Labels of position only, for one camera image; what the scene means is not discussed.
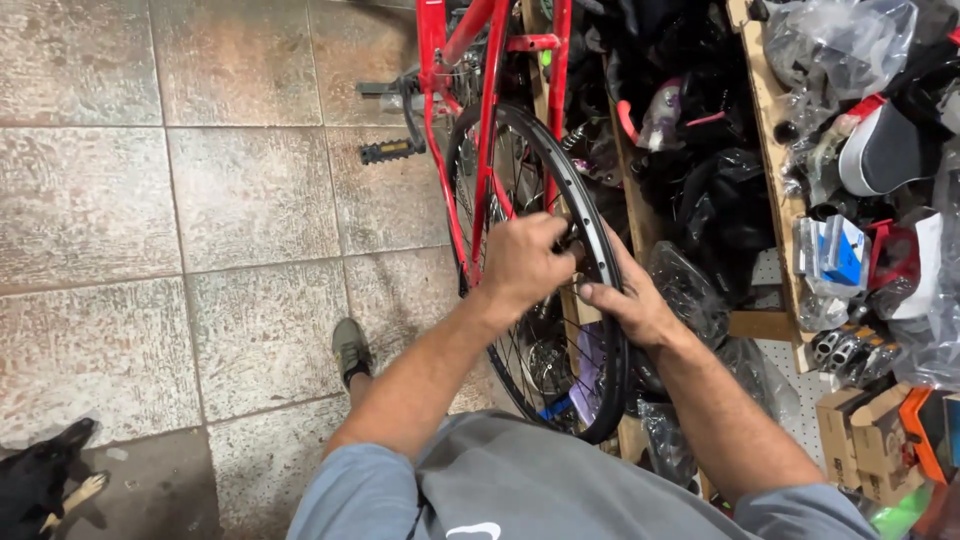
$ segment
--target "red bicycle frame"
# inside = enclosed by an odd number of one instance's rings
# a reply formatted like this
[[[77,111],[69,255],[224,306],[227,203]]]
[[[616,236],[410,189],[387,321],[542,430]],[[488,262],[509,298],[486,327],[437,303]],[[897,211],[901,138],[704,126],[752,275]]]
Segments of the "red bicycle frame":
[[[423,116],[426,128],[427,145],[437,169],[440,172],[441,189],[444,191],[446,202],[446,217],[450,228],[454,232],[453,250],[457,256],[464,275],[468,277],[468,285],[474,287],[480,282],[481,272],[480,243],[486,221],[487,205],[484,198],[488,183],[492,184],[492,192],[504,212],[514,216],[513,205],[507,197],[503,185],[493,173],[493,138],[494,119],[497,103],[497,82],[499,81],[500,57],[504,49],[512,52],[551,51],[550,93],[548,96],[547,127],[557,139],[561,137],[564,125],[564,92],[566,88],[566,60],[570,38],[570,0],[554,0],[553,3],[553,34],[527,35],[507,37],[507,18],[510,11],[510,0],[473,0],[463,19],[454,29],[450,40],[446,39],[446,7],[444,0],[417,0],[417,34],[420,42],[420,91],[424,96],[431,96],[434,92],[443,96],[444,103],[450,112],[459,115],[463,107],[457,103],[450,93],[450,74],[452,66],[464,55],[477,35],[490,22],[490,33],[487,37],[487,62],[484,66],[483,95],[480,101],[480,136],[477,145],[480,149],[477,163],[477,186],[473,204],[473,230],[471,236],[471,250],[469,258],[464,252],[464,243],[460,221],[457,217],[456,202],[450,189],[449,178],[446,176],[444,156],[433,136],[431,122],[433,117],[433,100],[423,100]],[[543,200],[555,200],[557,187],[547,176],[544,179]]]

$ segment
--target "shoe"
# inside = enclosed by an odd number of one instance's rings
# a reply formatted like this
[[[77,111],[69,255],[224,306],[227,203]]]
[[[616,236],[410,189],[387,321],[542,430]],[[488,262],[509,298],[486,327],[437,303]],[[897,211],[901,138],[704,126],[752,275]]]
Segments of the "shoe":
[[[356,321],[345,317],[333,329],[331,348],[333,358],[340,367],[340,377],[347,391],[350,390],[350,378],[358,373],[370,374],[373,364],[367,336]]]

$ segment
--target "forearm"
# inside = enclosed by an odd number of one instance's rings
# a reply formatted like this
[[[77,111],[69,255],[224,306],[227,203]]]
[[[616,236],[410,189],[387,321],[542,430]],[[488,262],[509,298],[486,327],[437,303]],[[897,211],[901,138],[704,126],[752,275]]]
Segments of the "forearm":
[[[677,332],[654,359],[697,462],[728,501],[826,481],[692,333]]]
[[[433,437],[477,358],[512,322],[482,290],[470,293],[376,378],[330,437],[326,454],[374,443],[415,459]]]

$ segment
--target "black dog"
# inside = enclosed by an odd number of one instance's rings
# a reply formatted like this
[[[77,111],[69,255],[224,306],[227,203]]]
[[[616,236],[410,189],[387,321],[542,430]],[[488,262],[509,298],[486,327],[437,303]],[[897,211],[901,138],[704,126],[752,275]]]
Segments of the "black dog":
[[[107,475],[87,478],[63,498],[71,465],[93,434],[89,419],[70,426],[56,437],[0,461],[0,531],[4,540],[49,538],[71,509],[107,485]]]

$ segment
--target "hand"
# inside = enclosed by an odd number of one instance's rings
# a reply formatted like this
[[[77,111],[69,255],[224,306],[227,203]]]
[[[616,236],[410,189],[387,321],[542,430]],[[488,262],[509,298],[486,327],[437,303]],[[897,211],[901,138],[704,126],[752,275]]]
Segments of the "hand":
[[[689,333],[620,237],[606,223],[604,227],[620,268],[623,292],[602,283],[586,283],[580,285],[581,298],[616,317],[627,337],[641,347],[666,345],[673,338]]]
[[[508,324],[576,271],[577,253],[551,251],[568,225],[562,217],[539,212],[499,223],[487,234],[483,279],[475,292],[487,295]]]

